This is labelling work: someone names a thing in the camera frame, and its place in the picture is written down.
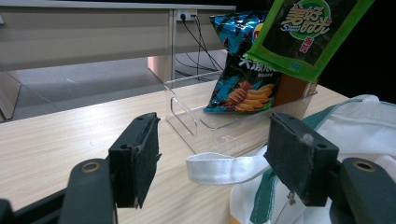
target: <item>white bag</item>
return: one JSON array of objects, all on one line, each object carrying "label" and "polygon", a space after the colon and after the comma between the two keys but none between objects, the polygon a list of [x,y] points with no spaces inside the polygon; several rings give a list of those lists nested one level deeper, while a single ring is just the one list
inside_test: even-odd
[{"label": "white bag", "polygon": [[[373,161],[396,182],[396,105],[361,95],[303,122],[339,147],[339,161],[348,157]],[[204,185],[235,184],[230,195],[233,224],[331,223],[331,200],[324,207],[305,207],[297,195],[290,197],[263,159],[265,151],[266,146],[236,158],[213,152],[190,156],[189,178]]]}]

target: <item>clear acrylic box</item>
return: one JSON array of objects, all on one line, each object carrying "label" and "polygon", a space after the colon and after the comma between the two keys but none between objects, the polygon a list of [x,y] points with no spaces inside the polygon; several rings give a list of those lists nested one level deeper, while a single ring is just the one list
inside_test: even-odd
[{"label": "clear acrylic box", "polygon": [[301,119],[314,95],[256,114],[204,112],[220,75],[214,72],[164,83],[165,119],[195,154],[238,156],[261,147],[268,139],[274,111]]}]

